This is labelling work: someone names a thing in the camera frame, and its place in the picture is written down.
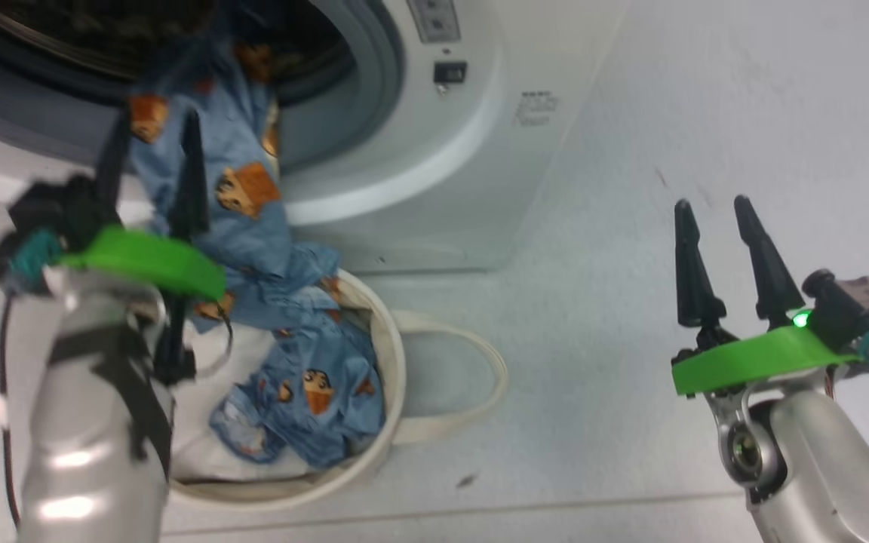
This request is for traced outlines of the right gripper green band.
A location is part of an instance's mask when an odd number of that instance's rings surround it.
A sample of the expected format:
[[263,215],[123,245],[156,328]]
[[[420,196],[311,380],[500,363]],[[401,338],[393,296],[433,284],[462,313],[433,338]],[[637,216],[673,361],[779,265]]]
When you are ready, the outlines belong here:
[[[709,348],[676,362],[671,368],[676,394],[723,391],[762,379],[857,361],[857,354],[832,350],[808,327],[792,327],[788,313],[804,306],[800,290],[751,199],[736,196],[734,210],[739,237],[751,255],[757,316],[780,329]],[[687,329],[715,329],[726,316],[726,307],[714,295],[698,247],[696,215],[685,198],[674,206],[674,232],[678,323]]]

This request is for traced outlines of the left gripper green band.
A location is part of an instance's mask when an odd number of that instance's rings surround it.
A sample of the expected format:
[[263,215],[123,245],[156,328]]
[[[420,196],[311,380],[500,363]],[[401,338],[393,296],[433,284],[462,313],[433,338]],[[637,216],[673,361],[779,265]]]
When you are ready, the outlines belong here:
[[[97,200],[103,218],[110,223],[121,223],[118,196],[131,137],[131,113],[119,112],[94,166]],[[184,321],[191,303],[219,302],[226,293],[226,275],[220,266],[186,243],[210,230],[201,123],[194,109],[184,115],[180,147],[183,164],[168,214],[172,238],[108,226],[86,250],[58,260],[62,267],[104,272],[159,293],[163,299],[163,327],[155,346],[154,374],[163,384],[179,384],[196,375],[195,358],[183,343]]]

